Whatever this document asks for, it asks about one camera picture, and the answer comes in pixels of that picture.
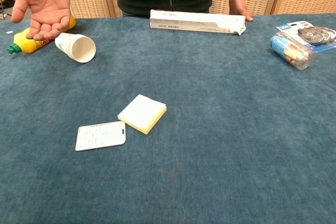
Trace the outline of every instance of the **white box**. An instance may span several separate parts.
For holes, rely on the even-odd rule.
[[[208,31],[241,35],[245,27],[245,16],[210,13],[168,12],[151,10],[151,28]]]

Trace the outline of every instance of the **white paper cup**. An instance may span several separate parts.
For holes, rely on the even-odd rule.
[[[95,42],[82,34],[61,33],[55,44],[58,49],[66,53],[71,59],[86,63],[92,60],[96,54]]]

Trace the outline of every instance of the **yellow bottle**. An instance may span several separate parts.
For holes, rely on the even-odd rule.
[[[68,31],[72,29],[76,24],[75,18],[71,15],[70,23],[68,27],[64,31]],[[29,32],[30,28],[27,28],[16,35],[14,35],[14,43],[12,43],[9,48],[7,49],[10,54],[19,53],[19,52],[26,52],[31,53],[37,50],[38,48],[44,46],[45,44],[52,41],[52,39],[46,39],[43,41],[37,41],[33,39],[27,39],[26,35]]]

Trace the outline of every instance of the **blue felt surface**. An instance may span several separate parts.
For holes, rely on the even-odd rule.
[[[0,223],[336,223],[336,50],[299,71],[269,49],[279,24],[335,19],[257,16],[241,36],[78,19],[87,64],[53,42],[10,55],[29,22],[0,22]],[[75,152],[138,94],[167,104],[148,135]]]

